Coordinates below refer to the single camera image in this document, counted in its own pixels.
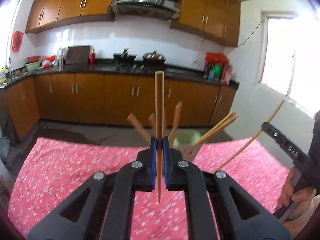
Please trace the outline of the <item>person's right hand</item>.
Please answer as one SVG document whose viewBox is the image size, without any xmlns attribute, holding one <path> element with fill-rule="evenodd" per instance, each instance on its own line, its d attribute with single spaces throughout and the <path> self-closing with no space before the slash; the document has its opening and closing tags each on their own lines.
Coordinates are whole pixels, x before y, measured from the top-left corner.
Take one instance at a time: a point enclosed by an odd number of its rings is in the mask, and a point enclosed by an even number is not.
<svg viewBox="0 0 320 240">
<path fill-rule="evenodd" d="M 281 189 L 280 197 L 277 200 L 277 207 L 288 206 L 289 202 L 299 202 L 298 207 L 306 206 L 307 203 L 311 202 L 316 194 L 316 190 L 312 187 L 304 188 L 294 193 L 293 178 L 295 176 L 295 168 L 291 168 L 285 183 Z"/>
</svg>

